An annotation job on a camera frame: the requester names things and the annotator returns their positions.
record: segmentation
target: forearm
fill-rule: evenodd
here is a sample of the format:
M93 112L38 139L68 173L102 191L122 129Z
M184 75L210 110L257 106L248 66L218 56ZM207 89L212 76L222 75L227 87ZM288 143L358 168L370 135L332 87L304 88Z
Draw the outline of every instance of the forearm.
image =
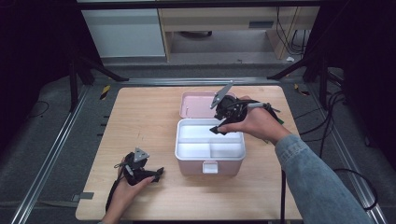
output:
M276 155L304 223L373 223L335 172L300 137L282 138Z
M126 208L123 205L111 204L102 218L102 222L105 224L116 224L120 223L120 219Z

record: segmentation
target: wooden table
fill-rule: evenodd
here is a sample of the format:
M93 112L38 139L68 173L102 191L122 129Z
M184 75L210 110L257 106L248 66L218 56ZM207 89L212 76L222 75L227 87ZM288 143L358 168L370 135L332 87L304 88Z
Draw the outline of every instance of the wooden table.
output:
M281 169L274 146L245 134L247 155L238 175L180 173L175 156L177 123L183 92L218 91L221 87L147 87L121 89L97 151L76 217L98 220L117 177L113 166L140 147L149 153L147 170L164 167L159 183L150 184L124 214L131 220L249 220L280 219ZM233 86L236 96L279 109L278 116L293 133L297 128L285 95L277 86ZM286 219L301 219L287 188Z

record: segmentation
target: human hand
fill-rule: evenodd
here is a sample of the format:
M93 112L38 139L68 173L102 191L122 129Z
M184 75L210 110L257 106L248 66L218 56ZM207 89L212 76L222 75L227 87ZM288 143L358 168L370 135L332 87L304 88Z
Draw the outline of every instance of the human hand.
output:
M240 99L250 100L250 97L244 96ZM281 138L290 134L289 130L283 127L264 108L249 108L247 110L247 116L243 121L224 124L218 127L218 131L222 133L248 133L262 140L269 140L274 145Z
M150 176L143 179L136 185L131 186L128 184L127 179L123 177L123 174L121 174L121 176L122 178L120 179L120 182L114 190L111 198L111 204L108 207L105 216L102 218L102 222L106 224L119 223L125 210L134 200L134 197L155 178L155 176Z

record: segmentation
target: container latch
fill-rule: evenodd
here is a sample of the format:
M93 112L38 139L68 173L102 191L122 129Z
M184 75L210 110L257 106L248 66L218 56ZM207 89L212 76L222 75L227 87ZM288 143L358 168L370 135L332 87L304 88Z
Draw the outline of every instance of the container latch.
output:
M202 164L202 173L204 174L218 174L219 167L217 161L204 161Z

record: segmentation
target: wrist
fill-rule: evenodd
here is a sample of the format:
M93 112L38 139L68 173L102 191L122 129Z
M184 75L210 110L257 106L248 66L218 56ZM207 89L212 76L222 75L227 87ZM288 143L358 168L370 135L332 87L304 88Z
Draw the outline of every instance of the wrist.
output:
M120 223L123 213L127 207L112 203L109 207L105 216L102 218L102 222L106 224Z
M280 127L271 133L270 136L268 136L268 140L275 146L276 143L284 138L285 136L291 134L289 130L287 130L285 127L279 125Z

